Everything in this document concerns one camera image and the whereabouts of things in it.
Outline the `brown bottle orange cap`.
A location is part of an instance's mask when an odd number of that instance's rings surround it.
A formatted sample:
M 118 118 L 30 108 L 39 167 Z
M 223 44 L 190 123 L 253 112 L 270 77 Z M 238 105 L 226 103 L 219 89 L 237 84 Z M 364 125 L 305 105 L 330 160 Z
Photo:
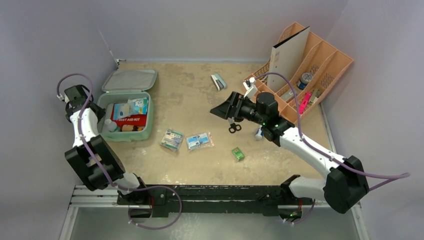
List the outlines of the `brown bottle orange cap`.
M 139 132 L 144 130 L 145 126 L 125 124 L 120 128 L 121 132 Z

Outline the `blue white wipes packet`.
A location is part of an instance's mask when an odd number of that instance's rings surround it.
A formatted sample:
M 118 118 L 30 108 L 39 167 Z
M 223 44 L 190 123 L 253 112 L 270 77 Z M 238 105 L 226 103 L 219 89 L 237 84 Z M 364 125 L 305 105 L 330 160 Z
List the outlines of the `blue white wipes packet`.
M 127 102 L 115 103 L 113 106 L 113 119 L 121 119 L 133 115 L 146 115 L 149 100 L 146 97 L 129 99 Z

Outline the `red first aid pouch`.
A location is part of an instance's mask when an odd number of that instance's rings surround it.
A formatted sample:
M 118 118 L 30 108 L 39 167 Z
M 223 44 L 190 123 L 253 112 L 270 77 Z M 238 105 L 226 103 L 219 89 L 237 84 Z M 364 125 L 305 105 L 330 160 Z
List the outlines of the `red first aid pouch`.
M 147 115 L 146 114 L 133 114 L 126 117 L 121 117 L 121 114 L 118 113 L 118 103 L 114 103 L 110 119 L 115 122 L 119 127 L 122 127 L 124 125 L 131 125 L 131 126 L 137 126 L 137 127 L 145 127 L 147 123 Z

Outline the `green white mask packet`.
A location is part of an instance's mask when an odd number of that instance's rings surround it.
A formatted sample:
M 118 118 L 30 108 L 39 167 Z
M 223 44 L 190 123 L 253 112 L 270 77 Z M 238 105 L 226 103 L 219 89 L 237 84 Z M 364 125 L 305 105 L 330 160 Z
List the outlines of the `green white mask packet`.
M 160 145 L 176 152 L 183 141 L 184 135 L 178 131 L 168 128 L 160 141 Z

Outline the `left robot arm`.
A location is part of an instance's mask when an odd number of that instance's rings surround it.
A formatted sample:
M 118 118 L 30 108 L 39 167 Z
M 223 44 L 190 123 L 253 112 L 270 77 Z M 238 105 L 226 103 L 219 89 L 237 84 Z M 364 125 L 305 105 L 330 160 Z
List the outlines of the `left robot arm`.
M 78 84 L 67 88 L 66 118 L 74 129 L 74 143 L 64 156 L 82 183 L 91 191 L 118 188 L 138 205 L 146 203 L 149 191 L 143 180 L 127 173 L 121 160 L 98 132 L 106 110 L 94 103 L 89 89 Z

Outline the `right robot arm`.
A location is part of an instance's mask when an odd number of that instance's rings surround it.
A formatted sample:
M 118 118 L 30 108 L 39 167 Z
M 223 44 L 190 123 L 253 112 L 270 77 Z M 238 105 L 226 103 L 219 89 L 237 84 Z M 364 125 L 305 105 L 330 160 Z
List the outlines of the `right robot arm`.
M 298 127 L 280 116 L 278 102 L 270 92 L 259 93 L 252 102 L 233 91 L 225 102 L 209 112 L 228 120 L 230 131 L 238 131 L 237 123 L 243 120 L 260 125 L 265 139 L 297 155 L 322 176 L 294 176 L 286 182 L 280 196 L 288 204 L 299 198 L 315 199 L 344 214 L 371 190 L 357 157 L 336 154 L 300 133 Z

